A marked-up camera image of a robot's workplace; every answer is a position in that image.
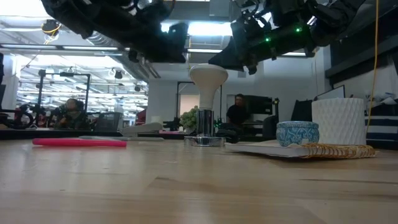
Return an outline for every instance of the seated man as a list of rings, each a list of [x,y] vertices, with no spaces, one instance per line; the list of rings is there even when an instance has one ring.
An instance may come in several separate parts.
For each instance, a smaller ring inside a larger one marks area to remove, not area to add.
[[[250,114],[246,110],[244,96],[242,94],[235,96],[235,105],[229,107],[226,116],[227,123],[235,126],[241,126],[245,120],[249,119]]]
[[[80,101],[69,99],[65,105],[60,106],[60,111],[54,126],[55,129],[90,129],[87,115],[83,112]]]

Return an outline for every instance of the metal base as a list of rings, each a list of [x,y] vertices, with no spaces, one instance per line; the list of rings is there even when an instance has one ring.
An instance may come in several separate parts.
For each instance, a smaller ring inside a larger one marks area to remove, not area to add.
[[[225,138],[205,136],[185,136],[184,145],[203,147],[223,147]]]

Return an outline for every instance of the blue ceramic bowl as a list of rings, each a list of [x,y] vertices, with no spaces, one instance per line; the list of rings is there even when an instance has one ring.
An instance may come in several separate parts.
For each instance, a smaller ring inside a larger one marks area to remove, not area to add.
[[[277,124],[276,139],[286,147],[319,141],[319,125],[308,121],[286,121]]]

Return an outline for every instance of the pink pen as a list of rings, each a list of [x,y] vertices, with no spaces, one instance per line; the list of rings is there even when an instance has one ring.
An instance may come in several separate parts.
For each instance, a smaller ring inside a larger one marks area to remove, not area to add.
[[[125,141],[86,140],[86,139],[33,139],[32,143],[39,146],[113,146],[126,147]]]

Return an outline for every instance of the wooden table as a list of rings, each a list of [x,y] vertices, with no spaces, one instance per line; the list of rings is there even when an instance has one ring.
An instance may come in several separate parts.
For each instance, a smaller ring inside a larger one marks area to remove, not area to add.
[[[2,141],[0,223],[398,223],[398,152],[281,161],[181,141]]]

